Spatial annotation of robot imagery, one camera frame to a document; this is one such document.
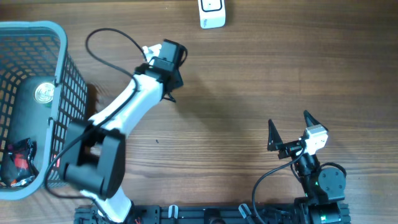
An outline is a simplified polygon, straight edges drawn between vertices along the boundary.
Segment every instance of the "gray basket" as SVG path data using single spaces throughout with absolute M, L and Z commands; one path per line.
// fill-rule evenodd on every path
M 18 200 L 35 192 L 50 160 L 62 150 L 71 119 L 85 118 L 87 86 L 67 45 L 65 31 L 54 22 L 0 22 L 0 154 L 5 155 L 7 144 L 31 138 L 37 142 L 34 165 L 39 171 L 27 187 L 0 187 L 0 199 Z M 33 97 L 43 82 L 55 85 L 47 107 Z M 1 158 L 1 165 L 9 166 L 7 157 Z M 49 183 L 63 185 L 56 166 Z

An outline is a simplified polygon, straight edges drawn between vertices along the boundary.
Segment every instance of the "wooden table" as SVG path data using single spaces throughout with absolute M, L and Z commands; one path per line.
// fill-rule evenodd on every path
M 7 5 L 0 6 L 0 20 L 59 23 L 97 91 L 97 110 L 129 80 L 86 53 L 90 31 L 113 27 L 141 45 L 167 38 L 187 47 L 177 104 L 152 108 L 127 140 L 123 187 L 135 204 L 250 202 L 255 181 L 288 162 L 267 152 L 267 120 L 292 141 L 305 128 L 307 109 L 330 130 L 319 160 L 348 171 L 353 223 L 396 223 L 397 1 L 228 0 L 226 7 L 226 26 L 212 30 L 200 28 L 196 0 Z M 138 50 L 117 34 L 96 35 L 91 48 L 130 71 L 141 63 Z M 302 195 L 285 169 L 259 186 L 257 201 L 292 202 Z M 71 223 L 81 203 L 87 202 L 40 190 L 0 202 L 0 220 Z

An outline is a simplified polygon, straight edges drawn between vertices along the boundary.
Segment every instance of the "black cable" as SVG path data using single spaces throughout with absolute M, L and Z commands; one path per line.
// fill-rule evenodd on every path
M 290 165 L 290 169 L 292 170 L 292 173 L 293 173 L 294 177 L 298 180 L 298 182 L 301 183 L 300 178 L 298 177 L 296 171 L 293 169 L 293 164 Z
M 172 94 L 171 93 L 168 93 L 167 94 L 169 97 L 167 98 L 167 97 L 163 97 L 163 100 L 169 100 L 169 101 L 171 101 L 171 102 L 173 102 L 173 103 L 176 103 L 177 102 L 177 100 L 175 100 L 175 98 L 172 96 Z
M 123 69 L 123 68 L 121 68 L 121 67 L 118 67 L 118 66 L 116 66 L 116 65 L 113 65 L 112 63 L 106 62 L 105 60 L 103 60 L 103 59 L 97 57 L 96 55 L 94 55 L 94 54 L 92 53 L 92 51 L 91 51 L 90 48 L 88 47 L 88 41 L 89 41 L 90 37 L 91 37 L 93 34 L 95 34 L 95 33 L 97 33 L 97 32 L 100 32 L 100 31 L 104 31 L 104 30 L 117 32 L 117 33 L 120 33 L 120 34 L 122 34 L 123 36 L 127 37 L 129 40 L 131 40 L 131 41 L 134 43 L 135 46 L 138 47 L 138 49 L 139 49 L 139 50 L 141 51 L 141 53 L 142 53 L 142 56 L 144 57 L 144 60 L 146 61 L 145 53 L 144 53 L 144 51 L 141 49 L 141 47 L 137 44 L 137 42 L 136 42 L 135 40 L 133 40 L 133 39 L 132 39 L 130 36 L 128 36 L 127 34 L 121 32 L 120 30 L 116 30 L 116 29 L 112 29 L 112 28 L 102 28 L 102 29 L 94 30 L 93 32 L 91 32 L 91 33 L 87 36 L 86 42 L 85 42 L 85 47 L 86 47 L 87 52 L 88 52 L 94 59 L 96 59 L 97 61 L 99 61 L 99 62 L 101 62 L 101 63 L 103 63 L 103 64 L 105 64 L 105 65 L 107 65 L 107 66 L 109 66 L 109 67 L 111 67 L 111 68 L 114 68 L 114 69 L 116 69 L 116 70 L 118 70 L 118 71 L 120 71 L 120 72 L 123 72 L 123 73 L 126 74 L 127 76 L 131 77 L 131 78 L 134 80 L 134 83 L 136 84 L 136 87 L 135 87 L 135 89 L 133 90 L 133 92 L 131 93 L 131 95 L 129 96 L 129 98 L 128 98 L 125 102 L 123 102 L 118 108 L 116 108 L 116 110 L 114 110 L 110 115 L 108 115 L 102 122 L 100 122 L 100 123 L 97 124 L 96 126 L 92 127 L 91 129 L 87 130 L 87 132 L 85 132 L 85 133 L 82 134 L 81 136 L 77 137 L 77 138 L 74 139 L 70 144 L 68 144 L 67 146 L 65 146 L 65 147 L 63 148 L 63 150 L 52 160 L 52 162 L 50 163 L 50 165 L 47 167 L 47 170 L 45 171 L 45 174 L 44 174 L 44 188 L 46 189 L 46 191 L 47 191 L 48 193 L 52 194 L 53 196 L 55 196 L 55 197 L 57 197 L 57 198 L 65 198 L 65 199 L 90 199 L 90 200 L 93 201 L 93 203 L 96 204 L 95 200 L 94 200 L 93 198 L 91 198 L 91 197 L 86 197 L 86 196 L 68 196 L 68 195 L 59 195 L 59 194 L 55 193 L 54 191 L 52 191 L 52 190 L 49 188 L 49 185 L 48 185 L 48 183 L 49 183 L 49 182 L 48 182 L 49 175 L 50 175 L 51 170 L 52 170 L 53 166 L 55 165 L 55 163 L 56 163 L 56 162 L 57 162 L 57 161 L 58 161 L 58 160 L 59 160 L 59 159 L 60 159 L 60 158 L 73 146 L 73 145 L 75 145 L 78 141 L 81 141 L 82 139 L 88 137 L 93 131 L 95 131 L 96 129 L 100 128 L 102 125 L 104 125 L 104 124 L 107 123 L 109 120 L 111 120 L 112 117 L 115 116 L 115 115 L 116 115 L 116 114 L 117 114 L 117 113 L 118 113 L 118 112 L 119 112 L 119 111 L 120 111 L 120 110 L 121 110 L 133 97 L 134 97 L 134 95 L 137 93 L 138 81 L 136 80 L 136 78 L 134 77 L 133 74 L 129 73 L 127 70 L 125 70 L 125 69 Z M 105 216 L 105 219 L 107 219 L 107 221 L 109 221 L 108 216 L 104 213 L 104 211 L 102 210 L 102 208 L 101 208 L 100 206 L 98 206 L 98 205 L 97 205 L 97 207 L 98 207 L 98 209 L 100 210 L 100 212 Z
M 187 49 L 186 47 L 184 47 L 184 46 L 182 46 L 182 47 L 183 47 L 184 52 L 185 52 L 185 57 L 184 57 L 184 60 L 181 61 L 180 67 L 181 67 L 181 65 L 185 62 L 185 60 L 186 60 L 187 57 L 188 57 L 188 49 Z
M 267 173 L 264 174 L 262 177 L 260 177 L 259 180 L 257 180 L 256 184 L 254 184 L 254 188 L 253 188 L 253 191 L 252 191 L 252 194 L 251 194 L 251 202 L 252 202 L 252 205 L 253 205 L 254 213 L 256 214 L 257 218 L 260 220 L 260 222 L 261 222 L 262 224 L 266 224 L 266 223 L 265 223 L 265 221 L 260 217 L 259 212 L 257 211 L 257 208 L 256 208 L 256 190 L 257 190 L 257 186 L 260 184 L 260 182 L 261 182 L 262 180 L 264 180 L 264 179 L 265 179 L 266 177 L 268 177 L 269 175 L 271 175 L 271 174 L 273 174 L 273 173 L 275 173 L 275 172 L 277 172 L 277 171 L 279 171 L 279 170 L 281 170 L 281 169 L 284 169 L 284 168 L 290 166 L 291 164 L 297 162 L 297 161 L 304 155 L 304 152 L 305 152 L 305 150 L 302 149 L 302 152 L 298 155 L 297 158 L 295 158 L 294 160 L 292 160 L 292 161 L 286 163 L 285 165 L 282 165 L 282 166 L 280 166 L 280 167 L 278 167 L 278 168 L 275 168 L 275 169 L 273 169 L 273 170 L 267 172 Z
M 326 162 L 324 164 L 322 164 L 320 167 L 318 167 L 318 172 L 320 172 L 322 170 L 322 167 L 325 166 L 333 166 L 336 167 L 337 169 L 339 169 L 340 171 L 342 171 L 342 173 L 344 174 L 344 177 L 347 176 L 347 171 L 346 169 L 344 169 L 344 167 L 342 167 L 341 165 L 334 163 L 334 162 Z

